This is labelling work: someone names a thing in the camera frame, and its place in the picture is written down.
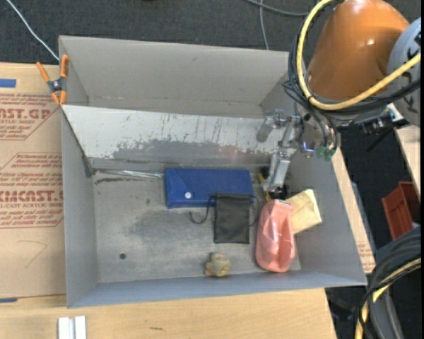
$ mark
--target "gray box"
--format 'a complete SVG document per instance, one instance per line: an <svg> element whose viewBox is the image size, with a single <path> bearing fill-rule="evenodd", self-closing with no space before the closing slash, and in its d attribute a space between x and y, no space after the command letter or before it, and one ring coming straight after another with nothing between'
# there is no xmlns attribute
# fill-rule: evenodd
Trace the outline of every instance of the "gray box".
<svg viewBox="0 0 424 339"><path fill-rule="evenodd" d="M286 182L313 189L323 222L296 235L287 273L256 264L256 225L249 245L214 244L211 218L189 220L204 209L165 205L168 167L248 169L263 203L257 172L282 131L256 134L266 109L295 111L287 52L65 36L59 50L68 307L366 284L332 162L292 159ZM204 275L213 251L229 276Z"/></svg>

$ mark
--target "black pouch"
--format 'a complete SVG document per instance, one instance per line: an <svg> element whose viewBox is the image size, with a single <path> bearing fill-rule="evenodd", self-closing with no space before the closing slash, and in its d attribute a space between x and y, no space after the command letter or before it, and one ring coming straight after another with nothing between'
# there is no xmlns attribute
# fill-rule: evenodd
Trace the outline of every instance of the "black pouch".
<svg viewBox="0 0 424 339"><path fill-rule="evenodd" d="M216 244L249 244L249 211L252 197L216 194L213 242Z"/></svg>

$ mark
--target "pink plastic bag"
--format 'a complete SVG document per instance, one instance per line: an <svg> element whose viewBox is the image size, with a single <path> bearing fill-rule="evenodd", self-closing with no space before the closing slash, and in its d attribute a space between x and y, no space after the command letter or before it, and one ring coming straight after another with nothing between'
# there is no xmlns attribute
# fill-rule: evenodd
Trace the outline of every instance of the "pink plastic bag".
<svg viewBox="0 0 424 339"><path fill-rule="evenodd" d="M292 205L271 200L261 210L256 238L256 261L265 270L286 272L295 257L290 217Z"/></svg>

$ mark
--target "box floor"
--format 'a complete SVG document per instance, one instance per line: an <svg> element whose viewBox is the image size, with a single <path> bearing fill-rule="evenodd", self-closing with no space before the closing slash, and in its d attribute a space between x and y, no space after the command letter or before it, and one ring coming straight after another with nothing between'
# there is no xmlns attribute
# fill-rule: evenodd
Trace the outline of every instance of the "box floor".
<svg viewBox="0 0 424 339"><path fill-rule="evenodd" d="M261 207L259 191L254 181ZM215 208L201 225L189 213L200 220L205 208L167 209L163 178L97 173L94 198L100 283L203 276L214 251L230 259L232 274L264 272L254 258L257 223L250 227L249 244L214 244ZM296 257L290 270L299 269Z"/></svg>

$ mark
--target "orange clamp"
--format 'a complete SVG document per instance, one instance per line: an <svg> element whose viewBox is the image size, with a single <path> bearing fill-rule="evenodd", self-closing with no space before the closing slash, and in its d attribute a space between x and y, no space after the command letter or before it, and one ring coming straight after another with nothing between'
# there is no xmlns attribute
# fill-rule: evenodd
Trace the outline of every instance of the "orange clamp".
<svg viewBox="0 0 424 339"><path fill-rule="evenodd" d="M51 81L47 72L40 62L36 63L37 68L40 70L41 76L49 86L52 92L52 98L58 105L63 105L67 100L67 93L65 91L66 79L68 78L69 72L69 58L67 55L63 55L60 62L60 78L55 81Z"/></svg>

